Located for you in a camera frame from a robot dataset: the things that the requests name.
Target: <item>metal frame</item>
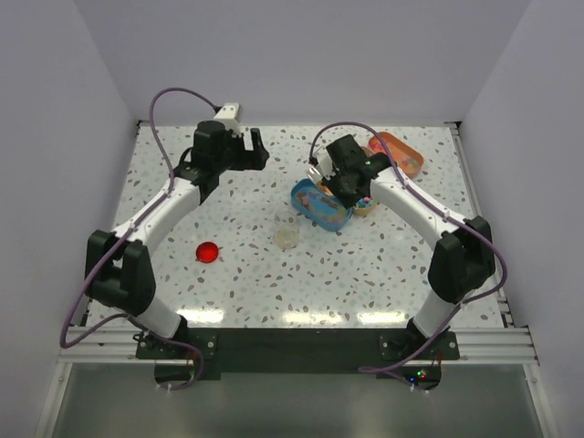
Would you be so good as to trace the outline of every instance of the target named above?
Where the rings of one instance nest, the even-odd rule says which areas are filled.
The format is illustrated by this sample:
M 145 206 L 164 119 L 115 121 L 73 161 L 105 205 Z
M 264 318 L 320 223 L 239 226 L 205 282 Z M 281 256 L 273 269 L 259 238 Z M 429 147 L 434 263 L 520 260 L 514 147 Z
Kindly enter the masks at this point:
M 454 124 L 447 124 L 447 126 L 451 129 L 453 135 L 456 153 L 460 159 L 471 205 L 474 212 L 480 214 L 481 209 L 477 202 L 475 187 L 470 178 L 458 129 Z M 461 359 L 445 362 L 444 365 L 523 365 L 541 430 L 546 438 L 557 437 L 558 427 L 541 384 L 537 354 L 529 329 L 514 328 L 513 319 L 503 291 L 499 292 L 497 303 L 506 328 L 453 329 L 458 339 Z M 85 331 L 85 329 L 72 328 L 69 334 L 75 336 L 82 331 Z M 75 348 L 59 352 L 57 367 L 49 386 L 45 406 L 36 428 L 35 438 L 48 438 L 53 435 L 73 364 L 183 363 L 183 360 L 137 360 L 135 357 L 137 344 L 132 340 L 132 335 L 138 332 L 136 328 L 104 328 L 82 341 Z M 412 366 L 428 365 L 429 361 L 413 360 L 409 364 Z
M 84 328 L 72 328 L 77 336 Z M 462 328 L 454 329 L 458 339 L 460 360 L 448 365 L 533 365 L 536 351 L 527 328 Z M 137 360 L 136 328 L 106 328 L 95 332 L 73 349 L 61 350 L 59 363 L 159 363 L 184 364 L 184 360 Z M 429 365 L 428 360 L 412 360 L 412 366 Z
M 48 387 L 45 406 L 36 426 L 35 438 L 51 438 L 57 425 L 58 414 L 65 397 L 65 391 L 71 375 L 71 362 L 60 362 L 55 368 L 53 379 Z

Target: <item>blue container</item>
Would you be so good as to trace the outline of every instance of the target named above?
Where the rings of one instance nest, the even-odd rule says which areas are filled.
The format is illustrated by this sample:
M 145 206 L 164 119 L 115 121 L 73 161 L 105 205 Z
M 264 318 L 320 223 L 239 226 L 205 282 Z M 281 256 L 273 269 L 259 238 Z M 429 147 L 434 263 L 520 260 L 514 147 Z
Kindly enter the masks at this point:
M 352 215 L 351 209 L 337 198 L 326 196 L 308 178 L 296 184 L 290 195 L 294 208 L 327 231 L 340 230 Z

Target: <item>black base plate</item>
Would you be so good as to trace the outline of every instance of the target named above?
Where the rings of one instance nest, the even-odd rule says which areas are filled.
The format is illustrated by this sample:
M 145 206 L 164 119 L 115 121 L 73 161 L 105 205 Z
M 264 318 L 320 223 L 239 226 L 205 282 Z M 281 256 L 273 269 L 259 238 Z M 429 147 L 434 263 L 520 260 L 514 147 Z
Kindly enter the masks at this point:
M 406 328 L 189 328 L 188 341 L 205 359 L 203 379 L 217 380 L 224 372 L 357 373 L 362 365 L 384 367 L 403 359 L 411 350 L 403 345 L 407 338 Z M 186 358 L 183 349 L 142 334 L 135 339 L 139 341 L 138 359 Z M 438 356 L 460 359 L 453 332 L 444 332 L 417 359 L 436 360 Z M 176 368 L 158 367 L 160 371 Z

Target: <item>clear plastic cup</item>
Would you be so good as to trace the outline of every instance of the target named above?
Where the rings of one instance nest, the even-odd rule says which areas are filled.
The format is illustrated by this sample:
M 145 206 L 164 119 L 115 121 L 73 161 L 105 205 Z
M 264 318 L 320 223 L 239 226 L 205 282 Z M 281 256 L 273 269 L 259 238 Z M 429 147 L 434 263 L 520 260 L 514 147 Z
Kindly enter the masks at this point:
M 296 213 L 283 211 L 274 216 L 274 243 L 282 249 L 292 249 L 300 240 L 300 222 Z

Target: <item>glass panel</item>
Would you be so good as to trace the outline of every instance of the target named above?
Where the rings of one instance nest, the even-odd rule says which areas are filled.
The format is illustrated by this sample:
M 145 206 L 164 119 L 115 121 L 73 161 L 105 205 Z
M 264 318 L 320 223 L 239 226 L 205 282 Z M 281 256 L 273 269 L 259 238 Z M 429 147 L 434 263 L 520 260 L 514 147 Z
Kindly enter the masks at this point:
M 155 390 L 152 365 L 76 365 L 55 436 L 538 437 L 521 366 L 454 366 L 429 397 L 372 376 L 225 374 Z

